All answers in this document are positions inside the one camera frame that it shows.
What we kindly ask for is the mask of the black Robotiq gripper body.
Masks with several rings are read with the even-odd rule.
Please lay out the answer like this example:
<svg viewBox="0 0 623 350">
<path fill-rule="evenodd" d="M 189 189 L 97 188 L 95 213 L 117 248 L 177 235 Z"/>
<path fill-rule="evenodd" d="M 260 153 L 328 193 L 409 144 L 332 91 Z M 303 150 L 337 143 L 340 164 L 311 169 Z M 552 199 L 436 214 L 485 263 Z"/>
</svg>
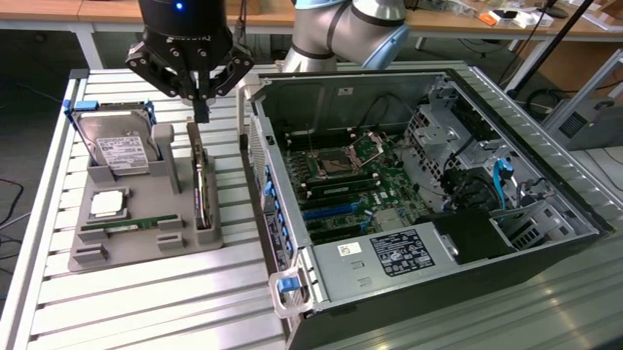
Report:
<svg viewBox="0 0 623 350">
<path fill-rule="evenodd" d="M 140 1 L 148 45 L 181 49 L 191 71 L 211 71 L 232 49 L 224 1 Z"/>
</svg>

